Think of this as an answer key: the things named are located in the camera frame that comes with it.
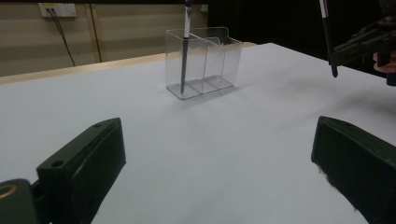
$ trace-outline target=black pen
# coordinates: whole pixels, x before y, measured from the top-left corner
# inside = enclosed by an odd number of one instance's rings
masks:
[[[184,21],[184,35],[183,35],[183,56],[181,62],[180,94],[183,94],[184,85],[186,82],[187,51],[189,49],[189,36],[190,36],[190,25],[191,25],[191,7],[192,7],[192,0],[186,0],[186,13],[185,13],[185,21]]]
[[[329,23],[329,9],[326,0],[319,0],[319,2],[320,2],[322,19],[323,19],[324,34],[326,35],[328,60],[329,60],[329,64],[332,65],[331,55],[333,52],[333,46],[332,46],[332,34],[330,32],[330,23]],[[338,76],[337,66],[332,65],[332,75],[334,77]]]

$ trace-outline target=screw hole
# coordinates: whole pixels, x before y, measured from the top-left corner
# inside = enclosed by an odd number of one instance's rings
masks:
[[[64,164],[63,161],[55,161],[51,166],[52,166],[52,167],[59,167],[59,166],[61,166],[62,164]]]

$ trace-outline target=power cable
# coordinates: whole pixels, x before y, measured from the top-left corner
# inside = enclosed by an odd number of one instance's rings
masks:
[[[55,22],[56,28],[58,28],[59,33],[61,34],[62,40],[64,41],[64,46],[67,49],[67,53],[69,54],[70,60],[72,61],[73,66],[76,66],[72,54],[70,53],[70,49],[67,45],[66,37],[64,36],[64,29],[62,29],[61,23],[58,20],[58,16],[53,8],[47,8],[48,13],[52,17],[53,21]]]

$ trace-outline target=electrical outlet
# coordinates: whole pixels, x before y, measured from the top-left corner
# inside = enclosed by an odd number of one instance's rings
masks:
[[[207,12],[209,10],[209,6],[208,5],[202,5],[201,6],[201,12]]]
[[[76,6],[73,3],[57,3],[59,17],[76,17]]]
[[[41,12],[41,16],[50,17],[49,10],[54,10],[57,17],[76,17],[76,6],[75,4],[63,4],[63,3],[39,3],[38,4]]]

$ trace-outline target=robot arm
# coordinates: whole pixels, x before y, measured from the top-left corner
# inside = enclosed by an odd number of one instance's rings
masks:
[[[382,14],[379,21],[361,28],[346,43],[333,47],[330,33],[329,13],[326,0],[320,0],[323,24],[325,29],[329,64],[332,74],[337,77],[337,66],[362,59],[371,58],[378,53],[378,66],[390,63],[390,54],[396,50],[396,0],[379,0]],[[396,86],[396,74],[387,74],[387,84]]]

